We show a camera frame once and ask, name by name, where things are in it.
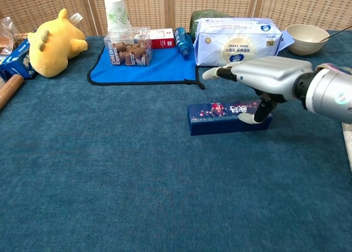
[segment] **beige bowl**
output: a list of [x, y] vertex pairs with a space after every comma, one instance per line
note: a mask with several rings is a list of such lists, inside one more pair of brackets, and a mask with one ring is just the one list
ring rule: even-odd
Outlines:
[[328, 40], [319, 41], [330, 35], [324, 29], [303, 24], [290, 25], [286, 28], [286, 31], [295, 41], [288, 49], [298, 56], [310, 55], [317, 52]]

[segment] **teal carpet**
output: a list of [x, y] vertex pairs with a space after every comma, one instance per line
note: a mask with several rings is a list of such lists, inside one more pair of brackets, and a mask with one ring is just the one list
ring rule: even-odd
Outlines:
[[[308, 60], [350, 65], [352, 33], [333, 39]], [[255, 93], [93, 85], [103, 40], [88, 41], [0, 111], [0, 251], [352, 251], [339, 122], [292, 102], [268, 131], [190, 136], [187, 105]]]

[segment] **spoon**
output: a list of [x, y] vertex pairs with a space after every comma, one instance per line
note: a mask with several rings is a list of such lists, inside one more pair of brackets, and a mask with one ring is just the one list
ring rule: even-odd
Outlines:
[[325, 37], [325, 38], [322, 39], [321, 41], [325, 41], [325, 40], [329, 39], [330, 37], [332, 37], [332, 36], [334, 36], [334, 35], [336, 35], [336, 34], [342, 32], [342, 31], [345, 31], [346, 29], [349, 29], [349, 28], [352, 28], [352, 25], [349, 26], [348, 28], [345, 28], [345, 29], [343, 29], [343, 30], [337, 31], [336, 33], [333, 33], [332, 35], [329, 35], [328, 37]]

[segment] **blue gift box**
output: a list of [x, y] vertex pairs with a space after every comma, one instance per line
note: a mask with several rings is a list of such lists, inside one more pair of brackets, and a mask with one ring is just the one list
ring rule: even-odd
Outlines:
[[9, 80], [14, 74], [24, 79], [33, 78], [36, 72], [29, 61], [29, 41], [24, 40], [9, 56], [0, 61], [0, 77]]
[[266, 130], [272, 120], [271, 114], [260, 124], [247, 124], [238, 119], [241, 113], [255, 113], [259, 104], [260, 100], [188, 105], [191, 135]]

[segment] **clear plastic container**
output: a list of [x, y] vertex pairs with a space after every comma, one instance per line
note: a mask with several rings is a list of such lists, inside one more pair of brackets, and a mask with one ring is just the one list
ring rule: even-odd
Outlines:
[[112, 65], [149, 66], [152, 44], [149, 28], [114, 29], [104, 37]]

